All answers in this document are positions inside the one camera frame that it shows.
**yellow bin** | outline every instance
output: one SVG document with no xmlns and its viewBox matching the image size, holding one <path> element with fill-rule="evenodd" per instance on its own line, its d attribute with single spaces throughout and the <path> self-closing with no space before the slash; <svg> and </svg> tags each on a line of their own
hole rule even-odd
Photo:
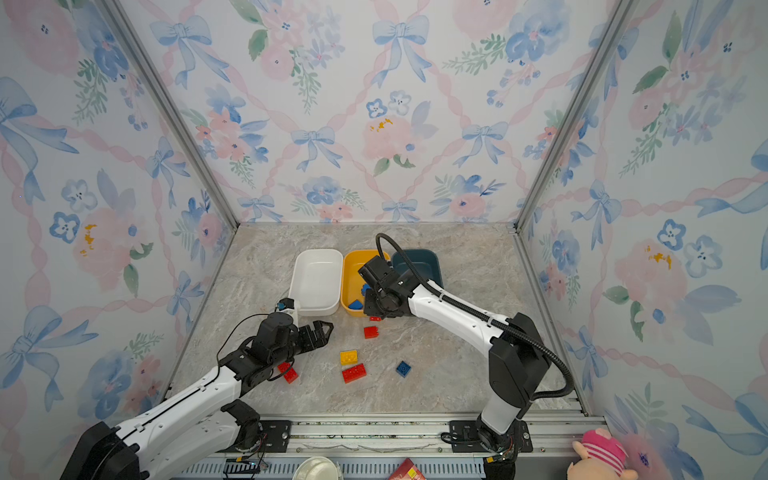
<svg viewBox="0 0 768 480">
<path fill-rule="evenodd" d="M 365 265 L 368 260 L 379 255 L 378 250 L 353 250 L 344 257 L 344 267 L 341 274 L 341 304 L 344 310 L 351 316 L 365 316 L 360 310 L 352 310 L 349 304 L 355 300 L 365 303 L 365 297 L 362 294 L 362 286 L 366 283 L 357 270 Z M 384 252 L 384 258 L 389 260 L 389 254 Z"/>
</svg>

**floral wallpaper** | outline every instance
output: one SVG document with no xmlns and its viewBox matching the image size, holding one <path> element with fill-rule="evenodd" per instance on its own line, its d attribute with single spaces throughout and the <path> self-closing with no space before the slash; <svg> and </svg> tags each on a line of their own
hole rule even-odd
<svg viewBox="0 0 768 480">
<path fill-rule="evenodd" d="M 642 479 L 768 478 L 760 18 L 638 2 L 524 225 L 579 387 Z"/>
<path fill-rule="evenodd" d="M 94 4 L 0 2 L 0 477 L 159 403 L 231 229 Z"/>
<path fill-rule="evenodd" d="M 122 5 L 242 221 L 506 222 L 615 0 Z"/>
</svg>

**blue toy brick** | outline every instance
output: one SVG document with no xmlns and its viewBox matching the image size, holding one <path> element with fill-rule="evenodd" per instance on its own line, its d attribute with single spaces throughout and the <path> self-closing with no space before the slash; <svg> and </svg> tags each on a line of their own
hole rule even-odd
<svg viewBox="0 0 768 480">
<path fill-rule="evenodd" d="M 397 373 L 400 374 L 402 378 L 405 378 L 410 371 L 411 366 L 405 362 L 400 362 L 400 365 L 397 365 Z"/>
</svg>

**black mounting plate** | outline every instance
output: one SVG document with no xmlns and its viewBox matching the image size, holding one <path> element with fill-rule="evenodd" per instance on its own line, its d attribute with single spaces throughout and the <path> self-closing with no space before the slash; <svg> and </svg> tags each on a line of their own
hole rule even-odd
<svg viewBox="0 0 768 480">
<path fill-rule="evenodd" d="M 480 438 L 478 437 L 478 428 L 475 426 L 475 423 L 476 420 L 452 420 L 451 422 L 448 422 L 449 430 L 458 439 L 459 442 L 477 441 L 476 443 L 451 445 L 454 453 L 488 453 L 488 450 L 484 449 L 482 443 L 480 443 Z M 522 449 L 520 452 L 533 452 L 533 442 L 531 442 L 531 435 L 528 433 L 528 424 L 522 420 L 520 420 L 520 424 L 523 428 L 523 431 L 520 434 L 523 440 Z"/>
<path fill-rule="evenodd" d="M 266 433 L 262 451 L 266 453 L 285 453 L 288 451 L 290 440 L 290 420 L 260 420 L 261 428 Z M 234 447 L 222 450 L 222 452 L 238 452 Z"/>
</svg>

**gray marble surface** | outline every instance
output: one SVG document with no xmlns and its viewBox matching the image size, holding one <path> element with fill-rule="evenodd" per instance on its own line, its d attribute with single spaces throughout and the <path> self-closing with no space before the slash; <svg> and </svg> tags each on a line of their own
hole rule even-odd
<svg viewBox="0 0 768 480">
<path fill-rule="evenodd" d="M 376 248 L 378 232 L 403 248 L 429 248 L 437 253 L 445 288 L 468 302 L 496 313 L 530 316 L 542 336 L 546 330 L 531 285 L 515 252 L 506 225 L 243 225 L 214 284 L 173 379 L 177 392 L 205 374 L 232 328 L 253 313 L 269 312 L 287 294 L 296 256 L 310 248 L 352 250 Z M 382 242 L 390 254 L 394 250 Z M 429 321 L 415 317 L 371 322 L 351 317 L 339 306 L 332 316 L 301 317 L 334 324 L 328 345 L 297 356 L 299 378 L 265 382 L 243 397 L 262 415 L 318 412 L 480 412 L 490 393 L 488 366 L 467 342 Z M 222 356 L 255 335 L 259 318 L 247 320 L 232 335 Z M 364 339 L 363 327 L 378 326 L 379 337 Z M 345 384 L 339 352 L 357 349 L 368 375 Z M 402 378 L 401 360 L 412 366 Z M 556 389 L 563 380 L 551 367 L 540 389 Z M 539 400 L 536 408 L 567 408 L 563 399 Z"/>
</svg>

